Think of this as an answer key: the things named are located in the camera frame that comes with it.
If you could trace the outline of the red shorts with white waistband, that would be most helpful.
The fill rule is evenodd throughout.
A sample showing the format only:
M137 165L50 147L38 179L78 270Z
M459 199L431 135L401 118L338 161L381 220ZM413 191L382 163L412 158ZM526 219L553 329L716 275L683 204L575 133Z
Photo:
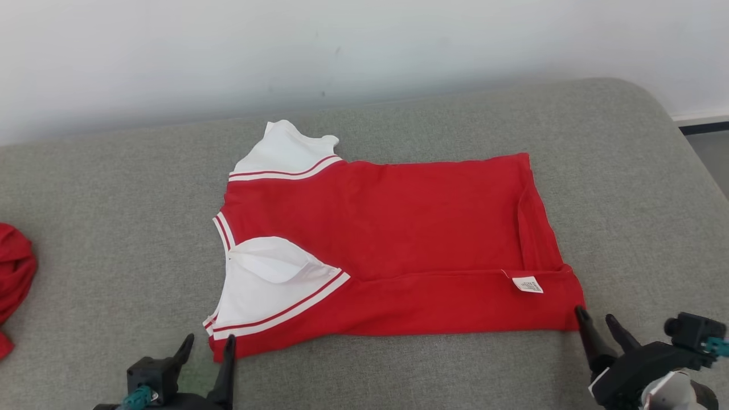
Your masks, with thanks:
M37 268L32 242L16 227L0 223L0 360L15 348L2 326L25 301Z

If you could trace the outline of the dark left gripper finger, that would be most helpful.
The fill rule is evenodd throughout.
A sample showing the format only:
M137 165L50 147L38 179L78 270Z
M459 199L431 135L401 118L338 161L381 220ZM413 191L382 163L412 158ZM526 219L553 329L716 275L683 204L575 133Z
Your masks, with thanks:
M184 366L189 360L189 356L192 352L192 347L194 345L194 340L195 335L193 333L189 333L180 345L179 350L177 350L177 352L172 357L171 366L175 372L179 372L182 369L182 366Z
M235 336L229 335L214 388L208 393L208 400L217 407L234 406L235 345Z

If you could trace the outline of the black and white wall baseboard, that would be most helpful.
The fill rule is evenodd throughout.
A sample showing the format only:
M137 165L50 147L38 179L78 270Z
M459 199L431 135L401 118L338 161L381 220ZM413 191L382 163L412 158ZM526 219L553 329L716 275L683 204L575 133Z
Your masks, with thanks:
M729 112L672 115L671 118L685 137L729 132Z

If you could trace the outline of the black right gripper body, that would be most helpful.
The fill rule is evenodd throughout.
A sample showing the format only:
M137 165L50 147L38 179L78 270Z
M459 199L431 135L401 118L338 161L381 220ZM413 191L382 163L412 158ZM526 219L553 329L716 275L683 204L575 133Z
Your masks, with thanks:
M670 371L687 368L693 354L663 342L648 343L625 353L590 386L594 400L604 408L638 408L644 389Z

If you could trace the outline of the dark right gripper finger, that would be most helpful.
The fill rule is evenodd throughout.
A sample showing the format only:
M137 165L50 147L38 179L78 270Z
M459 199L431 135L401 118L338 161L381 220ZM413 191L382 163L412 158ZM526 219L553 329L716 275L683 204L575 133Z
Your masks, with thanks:
M583 306L574 309L579 325L581 344L591 371L604 371L617 359L617 353L605 342L595 328L593 318Z
M624 353L633 352L641 347L641 343L618 322L618 319L613 314L607 314L605 316L605 322L612 338L622 348Z

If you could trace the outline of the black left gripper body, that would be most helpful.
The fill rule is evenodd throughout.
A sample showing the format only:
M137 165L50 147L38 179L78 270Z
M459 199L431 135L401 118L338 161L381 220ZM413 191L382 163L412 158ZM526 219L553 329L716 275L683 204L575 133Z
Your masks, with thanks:
M94 410L117 410L120 403L99 403ZM145 410L232 410L232 407L217 407L207 397L195 393L178 393L162 405L154 402Z

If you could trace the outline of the red jersey with white sleeves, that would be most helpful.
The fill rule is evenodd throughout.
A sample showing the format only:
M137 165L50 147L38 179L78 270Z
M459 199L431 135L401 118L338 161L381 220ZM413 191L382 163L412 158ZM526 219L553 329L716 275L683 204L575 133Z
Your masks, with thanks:
M377 164L266 124L213 222L226 278L204 322L216 362L326 335L575 331L585 298L530 156Z

